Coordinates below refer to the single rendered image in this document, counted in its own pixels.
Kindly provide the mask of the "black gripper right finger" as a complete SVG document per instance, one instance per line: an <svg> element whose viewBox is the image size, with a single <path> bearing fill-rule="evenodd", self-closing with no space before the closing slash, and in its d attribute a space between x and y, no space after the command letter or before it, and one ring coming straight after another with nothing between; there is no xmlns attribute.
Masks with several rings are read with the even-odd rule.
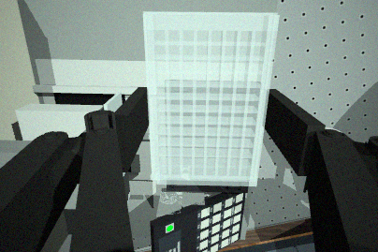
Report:
<svg viewBox="0 0 378 252"><path fill-rule="evenodd" d="M307 176L315 252L378 252L378 136L353 141L277 89L269 89L265 129Z"/></svg>

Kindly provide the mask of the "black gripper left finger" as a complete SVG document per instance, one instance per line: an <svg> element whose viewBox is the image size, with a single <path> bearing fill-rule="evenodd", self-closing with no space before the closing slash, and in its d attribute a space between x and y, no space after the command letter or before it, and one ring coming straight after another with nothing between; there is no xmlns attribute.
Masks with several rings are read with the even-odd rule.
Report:
<svg viewBox="0 0 378 252"><path fill-rule="evenodd" d="M38 136L0 169L0 252L40 252L77 184L69 252L135 252L123 172L149 126L147 87L86 129Z"/></svg>

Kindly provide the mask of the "white multiwell plate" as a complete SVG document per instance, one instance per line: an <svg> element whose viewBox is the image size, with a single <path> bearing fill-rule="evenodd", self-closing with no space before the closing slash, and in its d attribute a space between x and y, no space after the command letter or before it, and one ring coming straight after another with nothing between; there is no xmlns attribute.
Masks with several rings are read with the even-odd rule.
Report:
<svg viewBox="0 0 378 252"><path fill-rule="evenodd" d="M157 185L257 186L279 18L143 11Z"/></svg>

